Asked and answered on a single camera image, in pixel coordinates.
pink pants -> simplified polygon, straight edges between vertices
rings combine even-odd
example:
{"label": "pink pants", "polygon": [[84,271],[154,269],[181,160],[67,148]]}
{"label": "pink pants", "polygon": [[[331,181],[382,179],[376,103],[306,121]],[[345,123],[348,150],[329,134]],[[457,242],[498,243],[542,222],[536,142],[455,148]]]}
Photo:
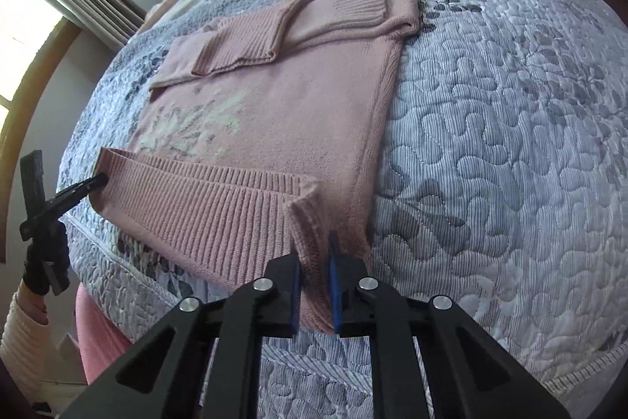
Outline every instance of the pink pants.
{"label": "pink pants", "polygon": [[76,302],[78,347],[87,383],[91,384],[126,349],[129,341],[98,309],[83,284]]}

window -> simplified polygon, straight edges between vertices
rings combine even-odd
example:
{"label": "window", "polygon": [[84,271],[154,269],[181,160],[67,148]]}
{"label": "window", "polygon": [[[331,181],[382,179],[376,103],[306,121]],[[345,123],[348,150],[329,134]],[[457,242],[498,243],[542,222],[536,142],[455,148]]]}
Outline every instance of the window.
{"label": "window", "polygon": [[24,73],[62,18],[45,0],[0,0],[0,129]]}
{"label": "window", "polygon": [[26,130],[79,33],[46,0],[0,0],[0,263],[6,261],[9,196]]}

silver screw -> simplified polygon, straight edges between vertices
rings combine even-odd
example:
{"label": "silver screw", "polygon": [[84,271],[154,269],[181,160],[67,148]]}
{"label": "silver screw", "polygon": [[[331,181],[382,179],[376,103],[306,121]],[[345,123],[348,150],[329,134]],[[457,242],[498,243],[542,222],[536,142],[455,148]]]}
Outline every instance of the silver screw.
{"label": "silver screw", "polygon": [[451,299],[445,295],[439,295],[434,297],[432,303],[434,304],[434,307],[436,309],[440,309],[441,311],[447,311],[447,309],[449,309],[453,305]]}
{"label": "silver screw", "polygon": [[191,296],[181,300],[181,303],[179,304],[179,309],[181,309],[181,311],[183,311],[184,313],[190,313],[192,311],[196,311],[199,306],[199,299]]}
{"label": "silver screw", "polygon": [[272,288],[272,281],[268,278],[262,277],[253,283],[253,289],[258,291],[266,291]]}
{"label": "silver screw", "polygon": [[361,289],[365,289],[366,291],[371,291],[379,286],[378,280],[374,277],[363,277],[360,279],[360,282],[357,283]]}

wooden window frame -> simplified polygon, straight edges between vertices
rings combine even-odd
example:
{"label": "wooden window frame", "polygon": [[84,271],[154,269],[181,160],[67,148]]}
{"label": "wooden window frame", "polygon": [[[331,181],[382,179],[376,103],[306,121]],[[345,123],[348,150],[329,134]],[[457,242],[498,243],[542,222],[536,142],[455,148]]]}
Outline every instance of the wooden window frame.
{"label": "wooden window frame", "polygon": [[6,263],[9,199],[26,131],[46,85],[80,32],[77,25],[62,18],[30,63],[13,99],[3,100],[2,105],[9,102],[9,112],[0,133],[0,263]]}

ribbed cuff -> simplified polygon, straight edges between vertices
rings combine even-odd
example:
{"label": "ribbed cuff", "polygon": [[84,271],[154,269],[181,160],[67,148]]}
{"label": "ribbed cuff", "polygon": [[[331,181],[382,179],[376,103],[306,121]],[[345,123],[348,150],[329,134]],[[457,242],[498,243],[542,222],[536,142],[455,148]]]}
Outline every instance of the ribbed cuff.
{"label": "ribbed cuff", "polygon": [[194,62],[192,75],[208,76],[275,60],[286,25],[301,1],[289,0],[221,21]]}
{"label": "ribbed cuff", "polygon": [[325,214],[308,176],[206,166],[101,150],[95,172],[108,185],[90,194],[93,209],[122,231],[203,279],[231,290],[264,274],[294,240],[306,277],[303,323],[329,331],[324,268]]}
{"label": "ribbed cuff", "polygon": [[283,49],[337,29],[377,26],[385,16],[386,0],[314,0],[294,17]]}

